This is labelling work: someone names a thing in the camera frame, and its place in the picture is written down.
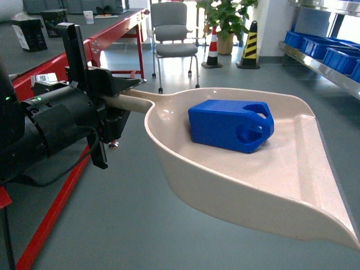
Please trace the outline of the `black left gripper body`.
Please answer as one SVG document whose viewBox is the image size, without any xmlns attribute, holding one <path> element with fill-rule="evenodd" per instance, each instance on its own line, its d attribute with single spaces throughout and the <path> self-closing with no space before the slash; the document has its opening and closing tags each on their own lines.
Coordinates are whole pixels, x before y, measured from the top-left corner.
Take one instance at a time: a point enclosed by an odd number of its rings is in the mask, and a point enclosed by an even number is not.
<svg viewBox="0 0 360 270">
<path fill-rule="evenodd" d="M 99 75 L 102 71 L 97 67 L 89 67 L 80 26 L 77 24 L 62 22 L 57 24 L 56 29 L 62 38 L 69 68 L 67 77 L 71 87 L 78 91 L 82 97 L 70 108 L 73 113 L 79 109 L 76 125 L 87 135 L 88 146 L 93 165 L 106 169 L 107 158 L 104 144 L 100 141 L 99 124 L 105 116 L 106 105 L 101 95 L 101 80 Z"/>
</svg>

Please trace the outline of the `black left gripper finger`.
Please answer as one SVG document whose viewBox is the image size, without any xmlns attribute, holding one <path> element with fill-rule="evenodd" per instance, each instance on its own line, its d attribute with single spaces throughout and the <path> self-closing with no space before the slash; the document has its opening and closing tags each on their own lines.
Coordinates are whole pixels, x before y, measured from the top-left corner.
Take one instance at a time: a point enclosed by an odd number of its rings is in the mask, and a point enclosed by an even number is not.
<svg viewBox="0 0 360 270">
<path fill-rule="evenodd" d="M 100 120 L 99 135 L 100 141 L 110 143 L 121 137 L 126 122 L 130 115 L 129 110 L 119 109 L 116 107 L 107 107 L 105 116 Z"/>
<path fill-rule="evenodd" d="M 128 76 L 119 76 L 120 73 L 117 71 L 107 71 L 107 73 L 109 85 L 105 87 L 106 96 L 116 96 L 146 82 L 146 79 L 136 77 L 135 70 L 128 72 Z"/>
</svg>

